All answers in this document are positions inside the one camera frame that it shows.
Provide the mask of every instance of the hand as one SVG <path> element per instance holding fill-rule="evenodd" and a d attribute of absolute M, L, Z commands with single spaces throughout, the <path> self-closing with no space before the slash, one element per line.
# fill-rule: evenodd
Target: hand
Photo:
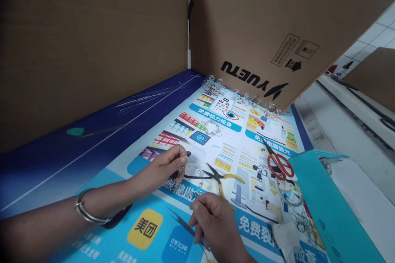
<path fill-rule="evenodd" d="M 268 203 L 267 209 L 269 210 L 269 212 L 276 215 L 277 221 L 280 224 L 283 222 L 283 213 L 281 212 L 281 209 L 279 207 L 277 207 L 274 203 Z"/>
<path fill-rule="evenodd" d="M 203 237 L 218 262 L 255 262 L 248 254 L 237 228 L 229 202 L 214 193 L 196 198 L 189 207 L 193 210 L 189 226 L 195 228 L 195 241 Z"/>
<path fill-rule="evenodd" d="M 143 168 L 138 174 L 131 177 L 127 182 L 136 196 L 136 200 L 143 199 L 162 186 L 173 175 L 177 177 L 178 169 L 188 162 L 186 151 L 181 145 L 175 145 L 169 150 L 157 156 L 151 163 Z"/>

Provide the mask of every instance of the scissors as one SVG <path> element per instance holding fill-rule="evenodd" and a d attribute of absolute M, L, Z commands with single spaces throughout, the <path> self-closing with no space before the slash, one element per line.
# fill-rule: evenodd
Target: scissors
<path fill-rule="evenodd" d="M 223 199 L 225 198 L 225 195 L 223 194 L 223 190 L 222 190 L 222 183 L 220 179 L 227 179 L 227 178 L 235 178 L 237 180 L 239 180 L 240 182 L 242 182 L 243 184 L 245 184 L 244 180 L 241 179 L 239 176 L 237 175 L 232 175 L 232 174 L 227 174 L 227 175 L 220 175 L 215 168 L 213 168 L 211 165 L 207 164 L 209 166 L 209 168 L 213 171 L 213 173 L 209 173 L 205 170 L 204 171 L 206 174 L 208 174 L 212 179 L 216 180 L 218 182 L 218 187 L 219 187 L 219 194 L 221 195 L 221 197 Z"/>
<path fill-rule="evenodd" d="M 274 153 L 272 148 L 266 143 L 265 139 L 263 137 L 262 141 L 266 146 L 267 151 L 269 152 L 269 156 L 267 157 L 267 165 L 270 168 L 270 171 L 272 172 L 272 174 L 277 177 L 279 180 L 285 180 L 287 177 L 292 178 L 295 175 L 295 172 L 293 170 L 292 165 L 289 163 L 289 161 L 282 155 L 278 154 L 278 153 Z M 270 159 L 273 160 L 274 164 L 277 167 L 272 167 L 270 165 Z"/>

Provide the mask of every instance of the silver bangle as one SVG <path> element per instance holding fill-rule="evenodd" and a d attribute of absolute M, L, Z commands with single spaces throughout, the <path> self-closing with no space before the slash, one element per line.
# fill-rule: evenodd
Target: silver bangle
<path fill-rule="evenodd" d="M 86 221 L 91 222 L 91 223 L 98 223 L 98 224 L 102 224 L 102 225 L 106 224 L 112 218 L 101 219 L 101 218 L 94 217 L 84 207 L 84 202 L 82 201 L 82 197 L 84 196 L 84 194 L 86 192 L 88 192 L 88 191 L 90 191 L 92 189 L 94 189 L 94 188 L 89 188 L 89 189 L 85 189 L 84 191 L 82 191 L 78 195 L 74 207 L 77 210 L 77 212 L 80 214 L 80 216 L 83 217 Z"/>

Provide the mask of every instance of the white cloth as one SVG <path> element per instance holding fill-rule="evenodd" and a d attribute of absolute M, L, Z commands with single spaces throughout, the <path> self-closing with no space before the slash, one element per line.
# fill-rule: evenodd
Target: white cloth
<path fill-rule="evenodd" d="M 295 263 L 294 247 L 300 243 L 294 223 L 272 225 L 273 237 L 287 263 Z"/>

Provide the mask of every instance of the yellow-handled pliers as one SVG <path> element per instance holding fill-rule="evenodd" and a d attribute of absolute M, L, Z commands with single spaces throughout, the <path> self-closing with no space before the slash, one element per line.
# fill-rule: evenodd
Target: yellow-handled pliers
<path fill-rule="evenodd" d="M 222 183 L 220 179 L 227 179 L 227 178 L 235 178 L 237 180 L 239 180 L 240 182 L 242 182 L 243 184 L 245 184 L 244 180 L 241 179 L 239 176 L 237 175 L 232 175 L 232 174 L 227 174 L 227 175 L 220 175 L 215 168 L 213 168 L 211 165 L 207 164 L 209 166 L 209 168 L 213 171 L 213 173 L 209 173 L 205 170 L 204 171 L 206 174 L 208 174 L 212 179 L 216 180 L 218 182 L 218 187 L 219 187 L 219 194 L 221 195 L 221 197 L 223 199 L 225 198 L 225 195 L 223 194 L 223 190 L 222 190 Z"/>

